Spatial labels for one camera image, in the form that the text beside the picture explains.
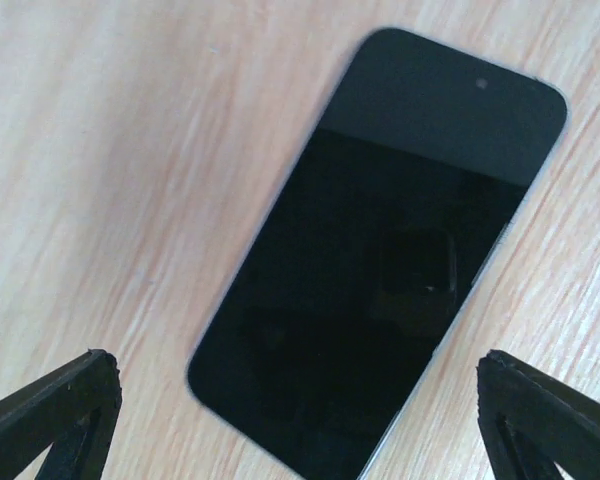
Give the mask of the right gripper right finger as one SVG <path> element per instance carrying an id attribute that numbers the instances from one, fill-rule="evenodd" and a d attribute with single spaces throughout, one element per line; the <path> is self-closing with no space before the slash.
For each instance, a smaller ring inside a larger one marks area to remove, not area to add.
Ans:
<path id="1" fill-rule="evenodd" d="M 497 479 L 600 479 L 600 403 L 516 357 L 477 366 L 478 425 Z"/>

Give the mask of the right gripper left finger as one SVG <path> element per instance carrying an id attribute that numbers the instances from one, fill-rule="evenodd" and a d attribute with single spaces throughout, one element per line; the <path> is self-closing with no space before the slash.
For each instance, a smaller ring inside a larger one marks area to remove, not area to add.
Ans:
<path id="1" fill-rule="evenodd" d="M 115 357 L 89 350 L 0 400 L 0 479 L 99 479 L 121 409 Z"/>

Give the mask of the white-edged black phone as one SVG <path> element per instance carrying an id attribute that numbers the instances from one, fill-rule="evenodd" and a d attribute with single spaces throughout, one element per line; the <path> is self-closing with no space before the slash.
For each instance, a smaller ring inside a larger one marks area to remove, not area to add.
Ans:
<path id="1" fill-rule="evenodd" d="M 560 138 L 554 86 L 397 28 L 357 46 L 188 366 L 304 479 L 358 479 Z"/>

